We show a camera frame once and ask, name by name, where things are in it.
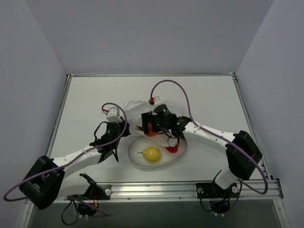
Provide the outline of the orange fake fruit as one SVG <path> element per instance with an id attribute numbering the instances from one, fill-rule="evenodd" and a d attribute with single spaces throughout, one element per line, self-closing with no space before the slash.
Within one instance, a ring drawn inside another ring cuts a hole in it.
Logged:
<path id="1" fill-rule="evenodd" d="M 148 137 L 154 137 L 156 133 L 152 130 L 152 124 L 148 123 L 148 133 L 146 134 Z"/>

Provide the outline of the white plastic bag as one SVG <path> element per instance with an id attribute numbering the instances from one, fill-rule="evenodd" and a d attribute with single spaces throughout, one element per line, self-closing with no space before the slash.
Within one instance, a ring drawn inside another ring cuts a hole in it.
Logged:
<path id="1" fill-rule="evenodd" d="M 181 118 L 176 102 L 163 101 L 159 97 L 156 102 L 130 100 L 124 105 L 130 132 L 135 136 L 144 136 L 175 153 L 180 141 L 184 139 L 178 126 Z"/>

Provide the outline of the red yellow fake peach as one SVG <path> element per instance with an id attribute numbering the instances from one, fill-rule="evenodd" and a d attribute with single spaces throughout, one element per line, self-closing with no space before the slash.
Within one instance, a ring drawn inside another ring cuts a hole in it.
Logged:
<path id="1" fill-rule="evenodd" d="M 176 153 L 178 151 L 179 144 L 176 143 L 174 146 L 166 147 L 166 150 L 170 153 Z"/>

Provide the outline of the yellow fake pear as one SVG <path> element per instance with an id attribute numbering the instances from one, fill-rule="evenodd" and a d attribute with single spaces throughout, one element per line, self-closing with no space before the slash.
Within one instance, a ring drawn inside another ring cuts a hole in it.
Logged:
<path id="1" fill-rule="evenodd" d="M 146 161 L 152 163 L 158 162 L 161 158 L 161 153 L 159 149 L 153 146 L 147 147 L 138 153 L 140 153 Z"/>

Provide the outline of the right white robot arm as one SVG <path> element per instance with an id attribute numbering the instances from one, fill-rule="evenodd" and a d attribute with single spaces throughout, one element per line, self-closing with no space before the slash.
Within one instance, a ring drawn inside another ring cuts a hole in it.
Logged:
<path id="1" fill-rule="evenodd" d="M 262 159 L 262 153 L 245 131 L 228 133 L 198 124 L 191 115 L 177 116 L 165 104 L 141 115 L 144 133 L 171 133 L 173 137 L 194 141 L 223 153 L 228 166 L 221 170 L 211 184 L 212 193 L 222 196 L 238 180 L 247 181 Z"/>

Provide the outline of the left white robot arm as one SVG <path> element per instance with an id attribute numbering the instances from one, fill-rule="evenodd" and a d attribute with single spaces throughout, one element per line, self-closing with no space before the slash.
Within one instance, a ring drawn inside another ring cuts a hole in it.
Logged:
<path id="1" fill-rule="evenodd" d="M 87 147 L 65 155 L 49 158 L 46 155 L 36 160 L 19 186 L 19 190 L 38 208 L 45 209 L 59 196 L 61 185 L 71 174 L 91 165 L 99 164 L 114 155 L 122 137 L 130 135 L 129 123 L 107 122 L 101 138 L 95 138 Z"/>

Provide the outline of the white oval plate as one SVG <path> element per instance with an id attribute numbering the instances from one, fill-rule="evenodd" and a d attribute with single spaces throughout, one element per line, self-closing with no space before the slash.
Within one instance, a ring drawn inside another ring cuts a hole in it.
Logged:
<path id="1" fill-rule="evenodd" d="M 180 160 L 187 153 L 188 144 L 180 140 L 179 144 L 169 147 L 166 141 L 160 145 L 152 138 L 135 138 L 128 147 L 128 157 L 135 166 L 145 169 L 159 168 Z"/>

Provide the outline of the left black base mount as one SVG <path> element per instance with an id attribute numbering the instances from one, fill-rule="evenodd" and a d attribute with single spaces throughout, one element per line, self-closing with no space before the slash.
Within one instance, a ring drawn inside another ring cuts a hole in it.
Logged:
<path id="1" fill-rule="evenodd" d="M 100 209 L 101 200 L 109 200 L 112 194 L 112 186 L 110 184 L 97 184 L 91 177 L 85 173 L 80 174 L 87 183 L 88 188 L 82 195 L 67 196 L 68 200 L 76 206 L 76 212 L 84 217 L 107 217 L 106 212 Z"/>

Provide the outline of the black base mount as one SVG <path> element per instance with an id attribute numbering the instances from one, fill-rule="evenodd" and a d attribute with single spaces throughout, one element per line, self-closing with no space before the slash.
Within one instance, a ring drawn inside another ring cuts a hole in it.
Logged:
<path id="1" fill-rule="evenodd" d="M 67 196 L 68 200 L 76 206 L 76 212 L 84 217 L 107 217 L 106 212 L 100 209 L 101 200 L 109 200 L 112 194 L 112 186 L 110 184 L 97 184 L 91 177 L 85 173 L 80 174 L 87 183 L 88 188 L 82 195 Z"/>
<path id="2" fill-rule="evenodd" d="M 204 211 L 213 212 L 214 216 L 225 217 L 238 203 L 242 184 L 237 187 L 236 183 L 232 183 L 224 190 L 215 183 L 215 178 L 212 182 L 196 183 L 197 198 Z"/>

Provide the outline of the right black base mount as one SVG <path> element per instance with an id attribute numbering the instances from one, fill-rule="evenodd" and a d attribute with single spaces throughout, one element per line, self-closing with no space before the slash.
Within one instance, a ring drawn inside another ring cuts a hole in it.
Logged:
<path id="1" fill-rule="evenodd" d="M 215 183 L 215 178 L 212 182 L 196 183 L 197 198 L 204 211 L 213 212 L 214 216 L 225 217 L 238 203 L 242 184 L 237 187 L 236 183 L 232 183 L 224 190 Z"/>

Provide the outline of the aluminium front rail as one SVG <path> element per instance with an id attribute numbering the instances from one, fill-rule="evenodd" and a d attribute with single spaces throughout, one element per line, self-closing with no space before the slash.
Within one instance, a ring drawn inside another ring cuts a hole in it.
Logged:
<path id="1" fill-rule="evenodd" d="M 194 201 L 197 198 L 196 183 L 206 183 L 207 181 L 178 181 L 178 182 L 112 182 L 97 184 L 110 184 L 112 194 L 111 202 L 124 202 L 128 200 L 148 202 L 148 201 Z M 258 194 L 248 188 L 251 185 L 258 191 L 262 191 L 264 183 L 261 180 L 246 181 L 242 184 L 240 199 L 245 200 L 276 200 L 283 198 L 279 180 L 268 181 L 268 191 L 266 194 Z M 63 183 L 56 200 L 67 199 L 70 195 L 82 195 L 89 184 L 85 179 L 71 183 Z"/>

